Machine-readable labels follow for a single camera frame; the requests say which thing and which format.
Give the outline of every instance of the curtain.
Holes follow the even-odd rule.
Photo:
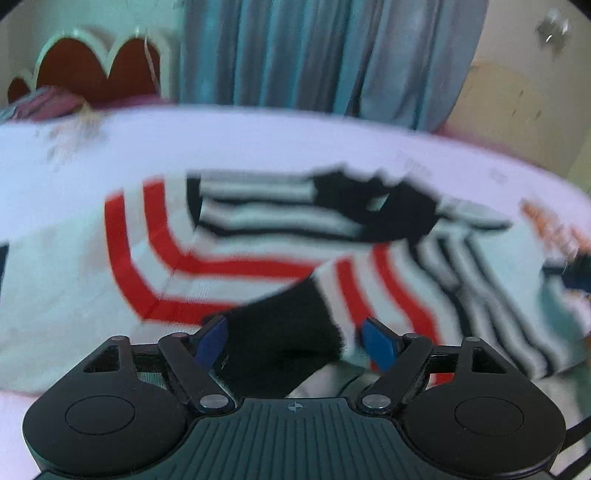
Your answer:
[[[487,6],[488,0],[189,0],[180,99],[432,131],[457,100]]]

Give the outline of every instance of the teal fabric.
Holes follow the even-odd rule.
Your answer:
[[[432,131],[488,0],[189,0],[183,103],[293,108]]]

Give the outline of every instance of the wooden panel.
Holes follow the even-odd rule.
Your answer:
[[[159,80],[160,56],[150,43],[148,51]],[[22,79],[13,80],[8,92],[9,101],[28,93],[23,85]],[[144,40],[141,38],[133,38],[119,49],[109,77],[86,44],[74,38],[58,40],[49,49],[39,68],[37,87],[48,85],[63,87],[95,106],[134,95],[157,94],[144,53]]]

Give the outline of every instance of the bed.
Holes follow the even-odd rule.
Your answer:
[[[156,78],[161,96],[172,98],[170,46],[151,35],[148,51],[160,66]],[[79,69],[68,70],[73,52],[87,65],[83,76],[76,74]],[[102,105],[155,95],[152,80],[140,33],[107,48],[96,33],[78,29],[52,38],[32,73],[15,76],[9,98],[58,84],[91,105]],[[101,141],[81,146],[56,170],[48,165],[50,145],[39,131],[59,122],[0,127],[2,239],[73,218],[113,191],[161,173],[196,167],[303,173],[335,164],[361,174],[383,170],[392,178],[415,176],[444,194],[488,205],[515,220],[521,199],[530,198],[552,208],[564,223],[591,233],[591,204],[565,181],[489,151],[369,122],[233,108],[127,109],[104,118]],[[587,366],[581,365],[540,382],[569,426],[591,413],[589,378]],[[28,480],[38,472],[20,433],[22,417],[34,400],[0,392],[0,480]],[[562,467],[584,452],[584,446],[573,446],[561,459]],[[581,478],[588,477],[587,469]]]

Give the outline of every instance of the white fabric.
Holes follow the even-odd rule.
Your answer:
[[[421,172],[423,183],[512,218],[518,217],[522,198],[542,200],[564,223],[591,232],[591,204],[554,175],[489,151],[371,122],[230,108],[120,112],[105,120],[104,142],[83,147],[58,171],[47,162],[51,145],[43,138],[48,126],[36,137],[38,130],[28,124],[0,127],[2,239],[15,240],[77,216],[114,190],[156,174],[191,169],[301,173],[335,164],[359,175],[383,170],[391,178]],[[553,385],[553,380],[544,382]],[[0,393],[0,480],[34,476],[20,433],[30,402]]]

